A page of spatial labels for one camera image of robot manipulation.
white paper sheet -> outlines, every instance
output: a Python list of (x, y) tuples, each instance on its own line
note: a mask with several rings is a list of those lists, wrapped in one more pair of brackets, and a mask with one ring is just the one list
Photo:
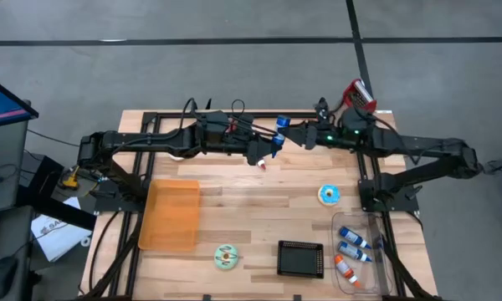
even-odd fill
[[(80, 208), (77, 197), (70, 197), (64, 204)], [(41, 215), (32, 221), (32, 233), (35, 237), (40, 237), (47, 232), (49, 232), (49, 234), (39, 238), (38, 243), (50, 262), (55, 262), (84, 237), (91, 235), (91, 231), (68, 225), (60, 220), (45, 215)]]

monitor screen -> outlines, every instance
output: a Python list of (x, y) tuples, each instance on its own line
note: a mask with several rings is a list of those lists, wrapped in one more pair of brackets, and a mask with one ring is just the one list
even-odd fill
[(0, 125), (37, 118), (38, 113), (0, 85)]

gray floor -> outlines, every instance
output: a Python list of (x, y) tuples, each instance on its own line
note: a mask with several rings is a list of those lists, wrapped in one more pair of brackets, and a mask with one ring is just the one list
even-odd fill
[[(363, 37), (502, 36), (502, 0), (357, 0)], [(341, 36), (337, 0), (1, 0), (0, 40)], [(406, 135), (464, 138), (502, 156), (502, 43), (365, 45), (375, 97)], [(0, 47), (0, 82), (40, 112), (29, 125), (76, 142), (115, 129), (125, 109), (308, 109), (359, 76), (350, 44)], [(30, 151), (74, 164), (76, 150), (30, 135)], [(419, 202), (439, 293), (502, 300), (502, 174), (424, 185)], [(35, 299), (72, 298), (86, 250), (57, 263)]]

wooden table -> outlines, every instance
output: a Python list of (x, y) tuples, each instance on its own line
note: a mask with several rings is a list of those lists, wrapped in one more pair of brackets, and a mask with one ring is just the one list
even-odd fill
[[(119, 131), (139, 132), (143, 113), (142, 110), (124, 111)], [(378, 116), (394, 125), (390, 111)], [(273, 129), (274, 122), (258, 119), (255, 124)], [(177, 124), (178, 120), (163, 120), (161, 132), (172, 130)], [(144, 171), (146, 156), (143, 158)], [(115, 160), (131, 171), (134, 154), (118, 154)], [(401, 156), (379, 161), (385, 172), (405, 169)], [(266, 165), (267, 171), (261, 171), (256, 166), (248, 166), (240, 155), (200, 154), (175, 162), (167, 154), (156, 154), (154, 179), (200, 181), (202, 200), (197, 246), (191, 253), (141, 252), (133, 299), (200, 299), (205, 293), (214, 299), (293, 299), (295, 294), (302, 295), (303, 299), (319, 300), (379, 299), (377, 295), (350, 295), (340, 291), (332, 263), (331, 217), (336, 212), (361, 212), (356, 189), (360, 177), (356, 156), (346, 150), (320, 146), (309, 151), (287, 140), (275, 159), (266, 158)], [(334, 184), (341, 189), (342, 198), (336, 206), (325, 207), (318, 202), (317, 191), (324, 184)], [(104, 213), (97, 219), (81, 284), (84, 291), (88, 290), (95, 244), (110, 215)], [(393, 212), (391, 218), (400, 259), (423, 288), (437, 293), (420, 226), (403, 212)], [(122, 213), (101, 243), (95, 279), (103, 275), (115, 257), (121, 221)], [(278, 276), (278, 240), (323, 243), (325, 278)], [(218, 270), (213, 262), (215, 248), (223, 243), (236, 246), (241, 256), (231, 271)], [(120, 275), (119, 294), (125, 291), (128, 266), (127, 259)]]

